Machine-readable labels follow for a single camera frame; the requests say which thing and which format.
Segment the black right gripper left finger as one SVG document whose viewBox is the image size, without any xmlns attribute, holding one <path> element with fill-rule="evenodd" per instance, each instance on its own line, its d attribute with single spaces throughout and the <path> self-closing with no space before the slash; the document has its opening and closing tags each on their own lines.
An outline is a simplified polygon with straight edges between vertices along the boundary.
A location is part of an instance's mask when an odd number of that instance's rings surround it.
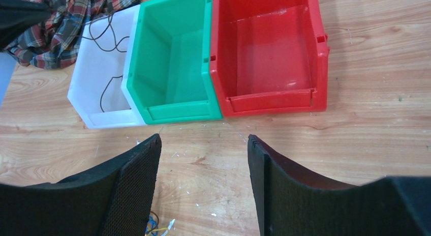
<svg viewBox="0 0 431 236">
<path fill-rule="evenodd" d="M 1 235 L 144 235 L 162 142 L 132 149 L 57 183 L 1 185 Z"/>
</svg>

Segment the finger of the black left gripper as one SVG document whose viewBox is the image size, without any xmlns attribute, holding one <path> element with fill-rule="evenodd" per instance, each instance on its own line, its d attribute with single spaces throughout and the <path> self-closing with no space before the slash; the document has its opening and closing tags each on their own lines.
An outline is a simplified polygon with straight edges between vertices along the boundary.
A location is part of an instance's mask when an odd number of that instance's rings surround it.
<svg viewBox="0 0 431 236">
<path fill-rule="evenodd" d="M 1 0 L 1 49 L 35 24 L 47 20 L 52 9 L 24 0 Z"/>
</svg>

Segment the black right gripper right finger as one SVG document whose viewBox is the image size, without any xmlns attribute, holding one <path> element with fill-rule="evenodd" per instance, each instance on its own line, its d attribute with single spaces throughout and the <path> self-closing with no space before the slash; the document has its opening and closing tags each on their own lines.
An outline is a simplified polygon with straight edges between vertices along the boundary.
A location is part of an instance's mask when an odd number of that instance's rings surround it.
<svg viewBox="0 0 431 236">
<path fill-rule="evenodd" d="M 355 186 L 278 153 L 256 135 L 248 164 L 261 235 L 430 235 L 430 177 Z"/>
</svg>

